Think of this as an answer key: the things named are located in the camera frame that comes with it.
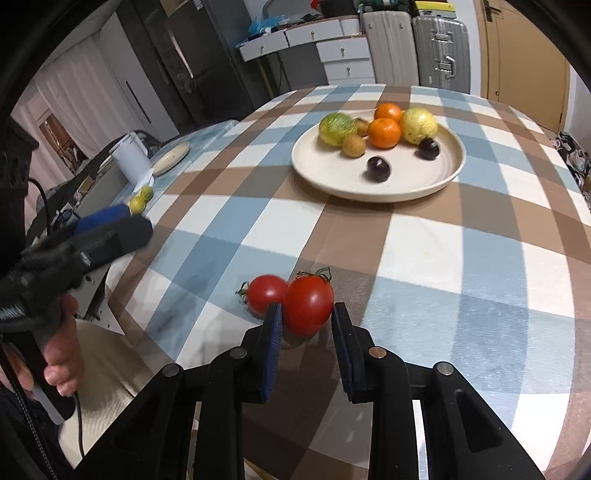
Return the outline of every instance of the suitcase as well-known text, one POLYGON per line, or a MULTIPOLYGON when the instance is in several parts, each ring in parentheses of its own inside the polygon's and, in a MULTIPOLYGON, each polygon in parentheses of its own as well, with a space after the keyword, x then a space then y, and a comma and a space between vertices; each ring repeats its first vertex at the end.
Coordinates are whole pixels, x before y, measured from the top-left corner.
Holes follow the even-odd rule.
POLYGON ((470 93, 468 30, 459 20, 414 17, 420 85, 470 93))
POLYGON ((410 15, 406 12, 368 12, 362 16, 376 83, 418 85, 417 51, 410 15))

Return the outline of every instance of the orange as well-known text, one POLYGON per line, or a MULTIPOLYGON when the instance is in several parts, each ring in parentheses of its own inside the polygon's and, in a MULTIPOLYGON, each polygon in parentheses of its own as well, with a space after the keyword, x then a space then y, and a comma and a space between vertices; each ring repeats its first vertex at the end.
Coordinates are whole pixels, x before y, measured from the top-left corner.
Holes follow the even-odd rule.
POLYGON ((391 118, 377 118, 369 124, 368 136, 374 146, 392 148, 400 141, 402 132, 391 118))
POLYGON ((375 109, 374 118, 391 118, 400 123, 404 111, 395 103, 382 103, 375 109))

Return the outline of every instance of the small brown fruit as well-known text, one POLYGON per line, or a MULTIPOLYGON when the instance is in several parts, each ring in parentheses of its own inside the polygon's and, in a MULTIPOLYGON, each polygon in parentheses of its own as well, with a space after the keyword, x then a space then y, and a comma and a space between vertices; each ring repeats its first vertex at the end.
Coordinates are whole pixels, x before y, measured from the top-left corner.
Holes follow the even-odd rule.
POLYGON ((349 135, 343 140, 343 153, 357 158, 365 153, 365 140, 359 135, 349 135))
POLYGON ((355 126, 357 127, 357 134, 366 137, 368 134, 368 127, 369 122, 367 120, 363 120, 362 118, 355 119, 355 126))

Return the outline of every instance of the plaid tablecloth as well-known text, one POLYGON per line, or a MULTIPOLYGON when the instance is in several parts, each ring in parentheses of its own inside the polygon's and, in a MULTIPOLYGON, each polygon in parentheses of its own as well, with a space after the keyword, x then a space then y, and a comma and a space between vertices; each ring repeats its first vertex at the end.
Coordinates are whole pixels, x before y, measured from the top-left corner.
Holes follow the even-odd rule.
MULTIPOLYGON (((446 90, 327 86, 274 99, 167 188, 149 247, 113 265, 109 305, 154 370, 211 361, 256 325, 235 290, 259 274, 330 265, 336 300, 405 361, 450 361, 548 479, 591 426, 591 215, 542 130, 446 90), (331 111, 424 105, 466 146, 457 181, 370 205, 294 174, 295 141, 331 111)), ((346 401, 328 328, 285 344, 274 395, 244 408, 245 455, 280 479, 367 475, 371 406, 346 401)), ((421 478, 426 450, 416 415, 421 478)))

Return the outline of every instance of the finger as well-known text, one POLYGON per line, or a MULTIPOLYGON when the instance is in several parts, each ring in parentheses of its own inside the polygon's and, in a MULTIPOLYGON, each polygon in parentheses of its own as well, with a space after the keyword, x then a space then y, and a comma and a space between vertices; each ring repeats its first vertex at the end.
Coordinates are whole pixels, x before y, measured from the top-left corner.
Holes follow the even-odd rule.
POLYGON ((80 351, 76 320, 71 315, 65 315, 60 327, 43 347, 43 357, 47 365, 66 363, 76 352, 80 351))
POLYGON ((78 379, 73 378, 72 380, 59 384, 57 386, 57 391, 62 397, 69 397, 72 395, 76 390, 78 390, 78 379))
POLYGON ((64 364, 46 367, 43 375, 50 385, 59 385, 79 377, 81 364, 81 359, 74 357, 64 364))
POLYGON ((71 294, 64 293, 61 296, 61 311, 64 315, 74 315, 78 312, 78 300, 71 294))
POLYGON ((15 375, 18 378, 18 382, 21 384, 22 388, 25 390, 32 390, 33 389, 33 376, 31 372, 22 361, 21 357, 19 357, 10 347, 4 348, 6 352, 6 356, 8 357, 8 361, 12 365, 12 369, 14 370, 15 375))

